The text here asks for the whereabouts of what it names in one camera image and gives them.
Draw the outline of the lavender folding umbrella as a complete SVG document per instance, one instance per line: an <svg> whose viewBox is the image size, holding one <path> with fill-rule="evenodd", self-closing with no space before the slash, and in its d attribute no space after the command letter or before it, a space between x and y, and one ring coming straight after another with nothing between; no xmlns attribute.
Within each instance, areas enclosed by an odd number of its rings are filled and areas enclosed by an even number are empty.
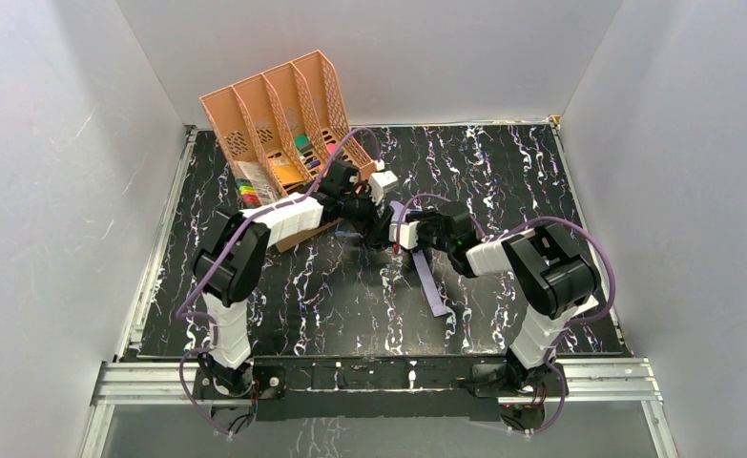
<svg viewBox="0 0 747 458"><path fill-rule="evenodd" d="M334 235L338 239L354 246L359 246L363 241L362 235L355 231L343 231L337 229L334 231ZM409 254L411 263L415 267L415 271L419 276L432 315L435 318L440 318L450 314L450 311L448 311L446 306L443 304L440 292L429 267L425 251L423 249L411 249L408 250L407 253Z"/></svg>

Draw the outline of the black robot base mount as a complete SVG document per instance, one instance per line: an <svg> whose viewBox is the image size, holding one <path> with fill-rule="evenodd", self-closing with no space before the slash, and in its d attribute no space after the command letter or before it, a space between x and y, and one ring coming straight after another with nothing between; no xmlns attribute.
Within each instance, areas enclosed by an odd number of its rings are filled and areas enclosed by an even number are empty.
<svg viewBox="0 0 747 458"><path fill-rule="evenodd" d="M255 357L237 369L196 359L193 396L246 403L257 420L462 417L534 430L570 393L559 363L525 369L501 355Z"/></svg>

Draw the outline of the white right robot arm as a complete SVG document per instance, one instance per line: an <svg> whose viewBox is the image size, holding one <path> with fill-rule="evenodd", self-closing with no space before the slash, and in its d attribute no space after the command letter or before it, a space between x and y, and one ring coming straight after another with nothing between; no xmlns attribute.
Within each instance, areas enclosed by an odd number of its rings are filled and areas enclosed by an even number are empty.
<svg viewBox="0 0 747 458"><path fill-rule="evenodd" d="M524 386L553 371L553 353L575 323L592 320L600 269L587 260L575 235L595 239L583 227L558 217L539 217L487 239L477 233L470 215L452 205L405 216L413 248L446 253L463 277L510 272L528 302L520 330L506 353L504 376Z"/></svg>

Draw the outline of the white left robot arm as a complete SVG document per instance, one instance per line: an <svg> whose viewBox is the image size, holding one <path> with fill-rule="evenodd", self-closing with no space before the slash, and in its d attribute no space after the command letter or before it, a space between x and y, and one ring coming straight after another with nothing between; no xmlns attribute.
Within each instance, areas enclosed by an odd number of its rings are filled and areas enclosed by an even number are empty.
<svg viewBox="0 0 747 458"><path fill-rule="evenodd" d="M246 301L259 284L270 246L340 219L350 222L368 247L391 245L394 210L384 198L397 183L386 169L362 178L355 165L339 160L304 194L234 215L218 213L218 233L199 248L193 264L215 339L200 365L228 385L237 384L248 370Z"/></svg>

